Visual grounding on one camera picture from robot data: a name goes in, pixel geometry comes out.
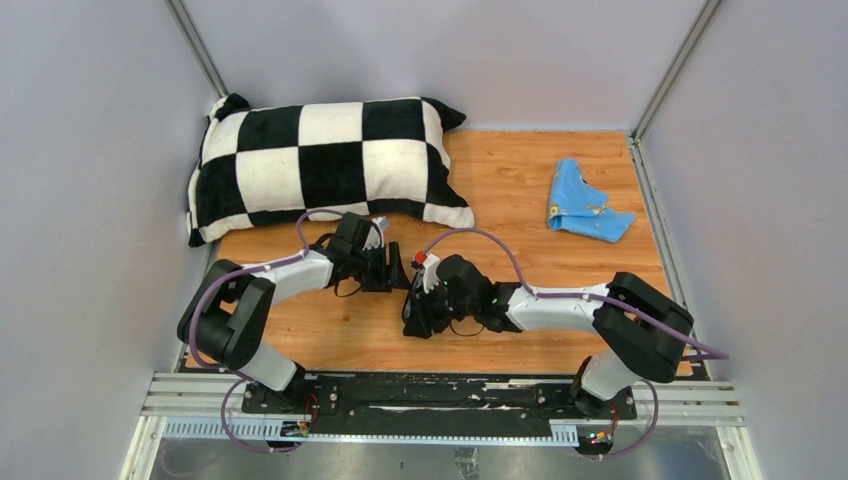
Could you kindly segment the black sunglasses case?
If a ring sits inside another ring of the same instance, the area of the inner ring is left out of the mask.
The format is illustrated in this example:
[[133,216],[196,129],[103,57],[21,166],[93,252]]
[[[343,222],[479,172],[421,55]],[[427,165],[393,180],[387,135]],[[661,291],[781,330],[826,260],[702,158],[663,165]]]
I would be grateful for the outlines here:
[[412,286],[407,292],[401,318],[402,333],[406,337],[428,339],[434,334],[420,275],[414,277]]

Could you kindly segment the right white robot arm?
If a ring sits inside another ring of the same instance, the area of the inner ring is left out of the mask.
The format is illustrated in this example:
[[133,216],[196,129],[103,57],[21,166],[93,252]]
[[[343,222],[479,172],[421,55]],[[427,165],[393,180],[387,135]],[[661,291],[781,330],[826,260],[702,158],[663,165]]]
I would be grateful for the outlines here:
[[607,348],[587,357],[569,390],[584,417],[596,417],[638,380],[669,383],[683,359],[694,319],[640,277],[618,272],[583,288],[536,288],[491,281],[460,255],[419,254],[401,318],[403,333],[427,339],[453,322],[522,333],[544,329],[594,332]]

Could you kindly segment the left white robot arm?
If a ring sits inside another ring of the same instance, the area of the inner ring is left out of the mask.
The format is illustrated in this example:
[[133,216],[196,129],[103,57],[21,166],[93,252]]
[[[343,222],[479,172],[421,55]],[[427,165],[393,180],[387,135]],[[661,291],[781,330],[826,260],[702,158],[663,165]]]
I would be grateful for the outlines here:
[[177,326],[177,337],[204,368],[224,368],[253,384],[256,395],[283,413],[308,398],[306,371],[263,335],[273,306],[310,291],[357,282],[357,292],[390,293],[411,283],[385,217],[343,213],[335,231],[299,252],[266,263],[216,261]]

